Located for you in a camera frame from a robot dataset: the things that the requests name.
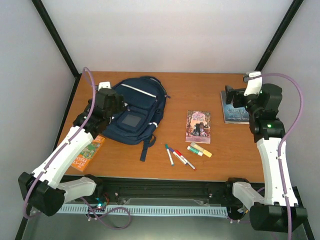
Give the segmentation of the dark blue castle cover book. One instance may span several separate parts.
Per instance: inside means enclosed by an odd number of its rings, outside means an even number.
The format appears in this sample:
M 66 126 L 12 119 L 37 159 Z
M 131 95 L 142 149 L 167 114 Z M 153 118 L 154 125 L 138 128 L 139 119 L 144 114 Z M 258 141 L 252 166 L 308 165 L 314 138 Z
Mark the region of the dark blue castle cover book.
M 220 92 L 222 113 L 226 124 L 249 124 L 250 116 L 244 107 L 234 108 L 232 104 L 226 104 L 225 91 Z

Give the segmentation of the navy blue student backpack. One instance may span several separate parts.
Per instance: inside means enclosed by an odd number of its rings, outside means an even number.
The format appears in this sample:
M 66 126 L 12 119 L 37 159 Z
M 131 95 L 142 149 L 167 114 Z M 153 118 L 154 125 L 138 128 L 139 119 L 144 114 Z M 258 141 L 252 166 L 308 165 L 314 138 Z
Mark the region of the navy blue student backpack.
M 140 161 L 156 142 L 154 136 L 164 116 L 167 91 L 154 76 L 127 78 L 112 87 L 124 98 L 124 111 L 115 114 L 101 135 L 126 145 L 143 143 Z

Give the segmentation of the pink Taming of Shrew book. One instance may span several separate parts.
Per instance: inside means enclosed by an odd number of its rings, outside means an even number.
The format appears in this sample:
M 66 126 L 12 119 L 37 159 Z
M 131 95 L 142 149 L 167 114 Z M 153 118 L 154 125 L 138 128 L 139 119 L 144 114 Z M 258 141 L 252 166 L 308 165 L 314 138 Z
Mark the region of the pink Taming of Shrew book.
M 211 143 L 211 113 L 188 110 L 186 116 L 185 141 L 188 143 Z

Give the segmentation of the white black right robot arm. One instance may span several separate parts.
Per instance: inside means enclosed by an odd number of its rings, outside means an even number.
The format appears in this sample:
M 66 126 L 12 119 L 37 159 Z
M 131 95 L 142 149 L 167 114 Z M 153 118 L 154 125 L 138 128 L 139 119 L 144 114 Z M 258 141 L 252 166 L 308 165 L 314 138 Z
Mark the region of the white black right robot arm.
M 261 195 L 248 180 L 229 178 L 234 198 L 249 211 L 249 220 L 256 231 L 292 234 L 308 217 L 300 206 L 291 186 L 286 161 L 285 127 L 277 114 L 282 101 L 282 88 L 263 84 L 254 90 L 225 87 L 226 104 L 245 108 L 249 114 L 249 128 L 259 151 L 264 194 Z

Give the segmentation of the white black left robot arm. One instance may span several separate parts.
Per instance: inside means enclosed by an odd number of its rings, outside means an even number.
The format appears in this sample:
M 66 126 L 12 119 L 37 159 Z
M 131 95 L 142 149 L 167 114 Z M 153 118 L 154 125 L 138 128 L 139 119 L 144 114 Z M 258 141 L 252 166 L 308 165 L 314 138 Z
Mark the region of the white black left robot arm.
M 82 150 L 107 128 L 112 116 L 124 110 L 124 97 L 115 90 L 101 88 L 94 91 L 84 112 L 77 116 L 53 153 L 32 173 L 23 172 L 19 176 L 24 205 L 31 205 L 50 217 L 63 204 L 80 197 L 88 196 L 95 202 L 101 200 L 104 188 L 97 177 L 88 174 L 65 183 L 61 180 Z

